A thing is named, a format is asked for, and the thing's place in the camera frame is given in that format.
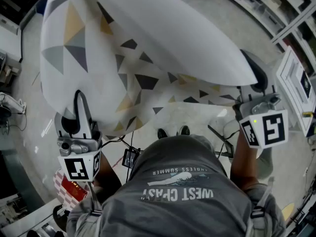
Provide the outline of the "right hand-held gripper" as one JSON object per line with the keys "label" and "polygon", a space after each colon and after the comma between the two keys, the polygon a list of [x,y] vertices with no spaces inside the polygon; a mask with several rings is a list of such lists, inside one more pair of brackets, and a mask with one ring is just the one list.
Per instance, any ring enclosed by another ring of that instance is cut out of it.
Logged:
{"label": "right hand-held gripper", "polygon": [[281,106],[281,94],[268,92],[266,64],[255,54],[241,49],[257,83],[239,86],[233,110],[250,148],[266,149],[288,141],[288,111]]}

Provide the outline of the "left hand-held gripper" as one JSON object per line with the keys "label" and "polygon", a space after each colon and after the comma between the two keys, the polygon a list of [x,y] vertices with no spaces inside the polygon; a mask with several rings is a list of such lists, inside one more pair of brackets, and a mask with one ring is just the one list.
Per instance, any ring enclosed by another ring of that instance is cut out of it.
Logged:
{"label": "left hand-held gripper", "polygon": [[91,182],[100,168],[102,133],[91,119],[85,95],[77,90],[74,97],[76,119],[57,113],[54,119],[58,135],[58,160],[69,181]]}

